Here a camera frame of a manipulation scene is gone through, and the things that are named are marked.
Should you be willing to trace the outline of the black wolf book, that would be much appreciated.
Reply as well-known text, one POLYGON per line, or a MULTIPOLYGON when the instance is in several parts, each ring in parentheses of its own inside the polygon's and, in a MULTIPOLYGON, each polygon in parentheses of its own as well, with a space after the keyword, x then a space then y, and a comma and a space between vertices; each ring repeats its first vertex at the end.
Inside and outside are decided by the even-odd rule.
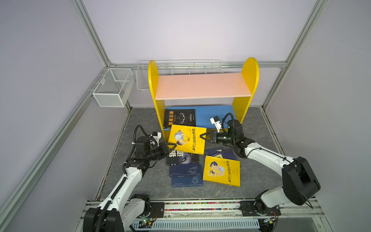
POLYGON ((173 150, 167 157, 166 157, 166 165, 183 165, 183 164, 193 164, 199 163, 200 157, 197 154, 182 152, 173 150))

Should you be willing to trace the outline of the black book orange title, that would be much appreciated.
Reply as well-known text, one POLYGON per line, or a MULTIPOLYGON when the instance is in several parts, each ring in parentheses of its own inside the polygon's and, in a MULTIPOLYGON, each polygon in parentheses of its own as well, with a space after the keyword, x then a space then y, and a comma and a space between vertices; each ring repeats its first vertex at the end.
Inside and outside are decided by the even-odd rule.
POLYGON ((164 129, 170 129, 172 125, 196 126, 195 109, 165 109, 164 129))

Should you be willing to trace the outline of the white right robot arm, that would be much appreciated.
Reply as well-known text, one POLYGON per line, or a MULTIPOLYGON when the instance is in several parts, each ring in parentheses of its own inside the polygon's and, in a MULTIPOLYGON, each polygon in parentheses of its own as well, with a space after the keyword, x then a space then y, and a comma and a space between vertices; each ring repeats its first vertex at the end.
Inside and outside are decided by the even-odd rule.
POLYGON ((208 143, 223 144, 243 158, 255 160, 272 169, 282 177, 282 185, 263 191, 255 198, 251 209, 263 215, 282 204, 293 203, 302 206, 320 191, 321 185, 307 159, 292 158, 273 152, 243 134, 241 123, 230 120, 224 128, 224 121, 213 123, 216 130, 200 135, 208 143))

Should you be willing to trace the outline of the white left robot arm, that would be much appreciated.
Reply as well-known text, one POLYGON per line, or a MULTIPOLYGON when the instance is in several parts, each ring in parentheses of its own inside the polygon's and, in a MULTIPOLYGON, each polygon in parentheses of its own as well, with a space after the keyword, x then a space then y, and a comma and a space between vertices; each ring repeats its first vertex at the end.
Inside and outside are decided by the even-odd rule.
POLYGON ((87 210, 83 220, 83 232, 125 232, 134 220, 150 214, 150 198, 132 192, 142 180, 150 162, 167 157, 177 144, 160 142, 161 133, 141 136, 134 140, 129 157, 122 165, 123 175, 96 208, 87 210))

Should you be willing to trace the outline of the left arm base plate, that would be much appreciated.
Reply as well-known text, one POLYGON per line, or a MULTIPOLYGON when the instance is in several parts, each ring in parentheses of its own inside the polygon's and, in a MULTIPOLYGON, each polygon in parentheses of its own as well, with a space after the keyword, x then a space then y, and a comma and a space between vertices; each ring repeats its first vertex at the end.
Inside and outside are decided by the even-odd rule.
POLYGON ((149 207, 137 218, 163 218, 165 213, 164 202, 151 202, 149 207))

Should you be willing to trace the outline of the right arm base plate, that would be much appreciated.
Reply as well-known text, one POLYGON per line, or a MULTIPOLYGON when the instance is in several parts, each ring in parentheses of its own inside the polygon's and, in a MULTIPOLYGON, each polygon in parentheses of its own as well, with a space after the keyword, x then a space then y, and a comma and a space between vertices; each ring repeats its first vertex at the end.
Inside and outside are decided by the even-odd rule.
POLYGON ((242 212, 242 215, 244 217, 281 216, 279 206, 268 208, 262 202, 259 201, 240 201, 239 210, 242 212))

